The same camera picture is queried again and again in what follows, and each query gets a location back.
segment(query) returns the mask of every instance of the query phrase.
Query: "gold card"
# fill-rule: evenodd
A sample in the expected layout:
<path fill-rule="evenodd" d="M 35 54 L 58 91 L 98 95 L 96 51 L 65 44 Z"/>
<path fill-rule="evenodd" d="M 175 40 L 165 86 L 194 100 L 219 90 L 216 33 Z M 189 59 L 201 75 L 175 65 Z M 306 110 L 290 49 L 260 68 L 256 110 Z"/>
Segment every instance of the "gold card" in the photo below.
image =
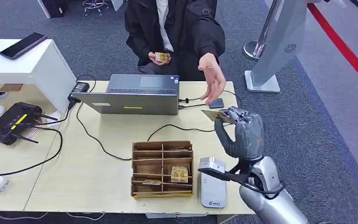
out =
<path fill-rule="evenodd" d="M 155 55 L 156 55 L 156 61 L 158 62 L 168 62 L 170 58 L 170 54 L 168 53 L 156 52 Z"/>
<path fill-rule="evenodd" d="M 204 112 L 204 114 L 208 116 L 211 121 L 215 121 L 216 118 L 221 118 L 224 123 L 229 123 L 229 124 L 232 123 L 231 119 L 221 111 L 210 111 L 210 110 L 201 110 L 201 111 Z"/>
<path fill-rule="evenodd" d="M 189 173 L 185 166 L 173 166 L 171 172 L 171 182 L 189 182 Z"/>

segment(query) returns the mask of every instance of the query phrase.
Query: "laptop lid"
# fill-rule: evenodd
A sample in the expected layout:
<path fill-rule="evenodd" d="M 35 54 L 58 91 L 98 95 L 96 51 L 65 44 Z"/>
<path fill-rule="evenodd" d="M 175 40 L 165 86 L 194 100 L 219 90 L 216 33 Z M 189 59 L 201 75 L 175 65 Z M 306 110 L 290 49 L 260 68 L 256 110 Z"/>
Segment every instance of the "laptop lid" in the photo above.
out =
<path fill-rule="evenodd" d="M 75 92 L 73 96 L 102 114 L 178 114 L 176 94 Z"/>

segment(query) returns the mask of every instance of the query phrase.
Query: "wooden table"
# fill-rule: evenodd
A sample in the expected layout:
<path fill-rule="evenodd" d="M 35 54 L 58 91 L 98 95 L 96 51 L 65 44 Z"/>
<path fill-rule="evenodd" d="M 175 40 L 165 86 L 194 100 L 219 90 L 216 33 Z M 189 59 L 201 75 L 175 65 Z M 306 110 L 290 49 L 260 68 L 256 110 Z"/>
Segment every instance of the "wooden table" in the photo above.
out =
<path fill-rule="evenodd" d="M 17 102 L 25 102 L 39 105 L 43 112 L 50 113 L 55 110 L 44 95 L 33 85 L 24 85 L 19 92 L 9 92 L 7 98 L 0 101 L 6 109 Z M 46 159 L 51 144 L 55 138 L 55 132 L 38 131 L 33 139 L 39 144 L 19 140 L 11 146 L 0 143 L 0 173 L 20 170 Z M 7 176 L 9 184 L 7 189 L 0 192 L 1 211 L 24 210 L 32 189 L 38 178 L 42 166 L 29 171 Z"/>
<path fill-rule="evenodd" d="M 97 81 L 94 91 L 105 92 L 108 81 Z M 182 82 L 180 98 L 197 98 L 206 89 L 204 82 Z M 226 90 L 234 91 L 228 82 Z M 225 105 L 236 105 L 235 96 L 224 92 Z M 99 144 L 88 137 L 76 120 L 75 106 L 68 122 L 59 130 L 64 137 L 62 152 L 57 159 L 45 164 L 26 205 L 26 211 L 114 212 L 114 213 L 176 213 L 176 214 L 254 214 L 241 200 L 239 184 L 227 183 L 228 204 L 224 209 L 208 209 L 200 204 L 198 181 L 194 182 L 192 198 L 146 198 L 135 200 L 130 196 L 131 162 L 119 161 L 105 154 Z M 105 149 L 114 155 L 131 158 L 133 142 L 146 141 L 159 127 L 174 124 L 183 128 L 212 130 L 213 122 L 201 109 L 186 108 L 178 116 L 99 114 L 84 105 L 79 117 L 89 133 L 97 137 Z M 227 131 L 234 134 L 234 126 Z M 227 169 L 237 160 L 224 152 L 216 133 L 181 131 L 172 127 L 156 133 L 151 140 L 189 140 L 193 144 L 194 168 L 200 158 L 215 156 L 224 160 Z M 49 157 L 58 150 L 56 138 Z"/>
<path fill-rule="evenodd" d="M 107 81 L 97 81 L 94 91 L 105 91 Z M 204 82 L 182 82 L 180 98 L 197 98 L 206 89 Z M 228 82 L 226 90 L 234 91 Z M 221 97 L 226 107 L 236 105 L 235 96 L 224 92 Z M 38 89 L 25 85 L 20 92 L 11 92 L 0 104 L 6 108 L 16 102 L 40 105 L 45 113 L 54 107 Z M 191 101 L 187 105 L 200 104 Z M 7 176 L 8 188 L 0 193 L 0 210 L 13 211 L 54 211 L 54 212 L 112 212 L 186 215 L 206 214 L 253 214 L 241 200 L 234 182 L 227 183 L 228 204 L 224 209 L 207 209 L 200 204 L 198 179 L 194 182 L 191 198 L 145 198 L 135 200 L 130 196 L 131 162 L 119 161 L 105 154 L 99 144 L 88 137 L 76 120 L 77 104 L 69 119 L 59 130 L 63 134 L 63 148 L 60 155 L 32 170 Z M 160 115 L 117 115 L 99 114 L 87 105 L 79 117 L 90 134 L 97 137 L 111 154 L 130 158 L 131 146 L 136 141 L 146 141 L 149 135 L 166 124 L 183 128 L 212 130 L 213 122 L 201 109 L 208 106 L 186 108 L 178 116 Z M 226 127 L 233 137 L 234 126 Z M 60 138 L 54 132 L 39 130 L 34 139 L 39 144 L 18 141 L 12 146 L 0 144 L 0 172 L 22 169 L 46 158 L 58 150 Z M 189 140 L 193 144 L 194 168 L 200 158 L 215 156 L 227 163 L 227 169 L 236 165 L 237 160 L 224 152 L 216 133 L 181 131 L 166 127 L 156 133 L 151 140 Z"/>

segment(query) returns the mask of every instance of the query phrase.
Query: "smartphone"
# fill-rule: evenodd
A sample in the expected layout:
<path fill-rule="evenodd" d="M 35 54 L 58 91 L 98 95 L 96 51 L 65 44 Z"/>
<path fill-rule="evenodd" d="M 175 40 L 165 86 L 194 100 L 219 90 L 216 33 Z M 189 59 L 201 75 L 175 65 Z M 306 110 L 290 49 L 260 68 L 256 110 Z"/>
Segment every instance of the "smartphone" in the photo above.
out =
<path fill-rule="evenodd" d="M 215 121 L 216 118 L 221 118 L 224 123 L 231 124 L 231 119 L 221 111 L 209 111 L 209 110 L 201 110 L 206 116 L 209 117 L 211 121 Z"/>
<path fill-rule="evenodd" d="M 0 52 L 0 55 L 14 60 L 46 39 L 47 36 L 45 35 L 33 33 L 26 38 L 20 40 L 19 42 L 13 44 L 12 46 L 4 49 Z"/>

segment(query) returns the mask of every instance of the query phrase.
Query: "metal pole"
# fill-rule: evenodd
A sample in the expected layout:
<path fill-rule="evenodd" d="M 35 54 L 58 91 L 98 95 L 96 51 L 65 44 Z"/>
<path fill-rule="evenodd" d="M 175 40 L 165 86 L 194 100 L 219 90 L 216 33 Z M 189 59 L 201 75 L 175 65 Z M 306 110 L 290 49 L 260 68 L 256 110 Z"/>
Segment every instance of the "metal pole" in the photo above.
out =
<path fill-rule="evenodd" d="M 259 36 L 258 41 L 249 41 L 243 46 L 243 53 L 249 59 L 258 61 L 266 47 L 267 34 L 271 25 L 272 20 L 274 19 L 276 12 L 278 11 L 281 0 L 273 0 L 267 18 L 265 20 L 262 33 Z"/>

